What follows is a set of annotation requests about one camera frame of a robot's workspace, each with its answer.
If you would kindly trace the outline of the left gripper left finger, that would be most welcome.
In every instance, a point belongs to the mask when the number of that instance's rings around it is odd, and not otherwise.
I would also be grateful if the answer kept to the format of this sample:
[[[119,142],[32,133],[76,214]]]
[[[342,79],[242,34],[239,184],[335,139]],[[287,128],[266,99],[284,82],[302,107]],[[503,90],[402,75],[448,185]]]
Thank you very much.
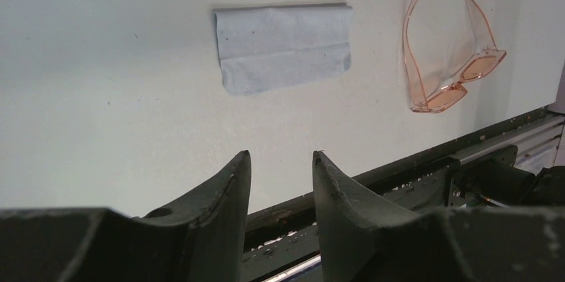
[[[238,281],[251,155],[144,217],[112,209],[1,211],[2,281]]]

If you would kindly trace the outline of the light blue cleaning cloth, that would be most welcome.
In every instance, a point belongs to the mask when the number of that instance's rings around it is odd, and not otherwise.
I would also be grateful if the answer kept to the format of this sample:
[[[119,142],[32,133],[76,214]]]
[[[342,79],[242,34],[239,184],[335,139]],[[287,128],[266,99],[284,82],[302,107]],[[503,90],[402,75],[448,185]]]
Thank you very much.
[[[224,88],[255,95],[346,73],[353,15],[345,3],[215,11]]]

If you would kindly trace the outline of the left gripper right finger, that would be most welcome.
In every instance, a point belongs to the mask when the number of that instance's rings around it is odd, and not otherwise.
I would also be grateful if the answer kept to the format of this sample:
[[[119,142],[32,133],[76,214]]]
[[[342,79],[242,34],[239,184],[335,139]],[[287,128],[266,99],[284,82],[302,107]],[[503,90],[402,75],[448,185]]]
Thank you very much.
[[[563,281],[563,207],[417,213],[312,161],[325,281]]]

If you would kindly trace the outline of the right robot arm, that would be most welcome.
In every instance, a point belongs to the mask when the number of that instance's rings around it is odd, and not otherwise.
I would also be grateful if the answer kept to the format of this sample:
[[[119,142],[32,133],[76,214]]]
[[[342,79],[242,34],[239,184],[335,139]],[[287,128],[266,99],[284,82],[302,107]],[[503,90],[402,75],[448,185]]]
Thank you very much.
[[[564,206],[564,167],[542,168],[537,174],[513,165],[485,160],[452,178],[453,205],[493,207]]]

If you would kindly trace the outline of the orange tinted sunglasses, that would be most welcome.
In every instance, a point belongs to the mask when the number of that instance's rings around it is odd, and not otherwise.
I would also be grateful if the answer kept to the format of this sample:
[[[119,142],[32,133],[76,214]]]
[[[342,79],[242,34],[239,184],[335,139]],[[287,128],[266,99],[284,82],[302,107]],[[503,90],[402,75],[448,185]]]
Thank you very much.
[[[441,113],[507,56],[475,0],[410,0],[402,24],[402,58],[411,110]]]

